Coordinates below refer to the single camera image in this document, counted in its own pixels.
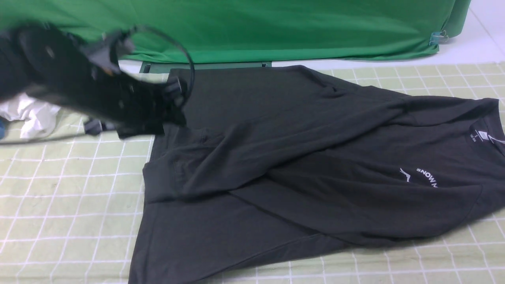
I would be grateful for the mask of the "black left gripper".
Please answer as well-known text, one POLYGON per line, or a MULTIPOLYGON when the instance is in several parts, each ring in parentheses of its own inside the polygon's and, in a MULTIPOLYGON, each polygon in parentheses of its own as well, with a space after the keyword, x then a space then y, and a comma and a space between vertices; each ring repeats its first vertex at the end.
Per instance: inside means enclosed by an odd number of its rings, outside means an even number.
POLYGON ((100 82, 99 105, 84 124, 90 136, 115 131, 121 140, 141 135, 163 135, 164 126, 186 127, 183 108, 188 84, 179 77, 153 83, 119 75, 100 82))

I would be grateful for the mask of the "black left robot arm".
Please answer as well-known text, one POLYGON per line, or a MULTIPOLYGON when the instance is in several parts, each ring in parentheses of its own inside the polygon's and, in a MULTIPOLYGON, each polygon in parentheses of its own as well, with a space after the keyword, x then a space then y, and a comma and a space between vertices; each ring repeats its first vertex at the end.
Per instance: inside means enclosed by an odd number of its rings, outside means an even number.
POLYGON ((195 67, 188 51, 175 39, 150 26, 114 30, 87 43, 50 23, 25 22, 1 31, 1 101, 25 92, 43 102, 88 115, 84 134, 115 131, 124 140, 162 135, 164 125, 184 127, 183 108, 191 96, 195 67), (123 72, 119 58, 131 54, 131 38, 155 34, 186 56, 188 82, 139 81, 123 72))

